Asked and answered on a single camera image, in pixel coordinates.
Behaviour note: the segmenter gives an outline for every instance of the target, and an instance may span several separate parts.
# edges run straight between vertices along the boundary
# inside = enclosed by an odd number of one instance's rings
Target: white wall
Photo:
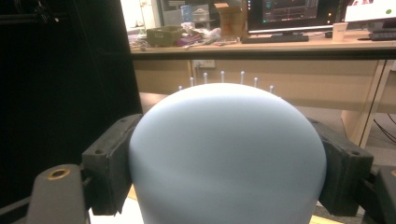
[[[156,0],[121,0],[121,5],[127,31],[136,25],[146,29],[160,26]]]

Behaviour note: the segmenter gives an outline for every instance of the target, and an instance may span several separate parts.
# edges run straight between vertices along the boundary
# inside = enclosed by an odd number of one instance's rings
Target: computer monitor
[[[396,1],[353,0],[346,7],[345,21],[350,23],[381,22],[383,25],[375,29],[396,31]]]
[[[292,34],[330,30],[341,21],[342,0],[247,0],[247,33]]]

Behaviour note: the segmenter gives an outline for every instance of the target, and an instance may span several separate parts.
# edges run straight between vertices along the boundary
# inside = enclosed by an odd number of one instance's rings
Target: cardboard box
[[[242,37],[245,29],[241,7],[229,7],[227,3],[216,3],[220,14],[221,37]]]

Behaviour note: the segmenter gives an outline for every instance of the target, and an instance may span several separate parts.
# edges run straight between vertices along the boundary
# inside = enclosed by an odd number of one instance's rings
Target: green object
[[[148,43],[151,46],[171,47],[182,37],[184,29],[181,26],[163,26],[148,29]]]

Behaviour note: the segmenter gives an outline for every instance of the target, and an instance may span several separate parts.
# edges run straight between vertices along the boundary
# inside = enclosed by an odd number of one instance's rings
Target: black panel
[[[44,170],[80,164],[112,123],[142,112],[132,60],[101,53],[129,52],[120,1],[48,4],[65,19],[0,23],[0,208],[28,197]]]
[[[354,217],[359,207],[356,189],[370,175],[374,157],[317,120],[310,122],[320,136],[327,159],[319,201],[332,215]]]

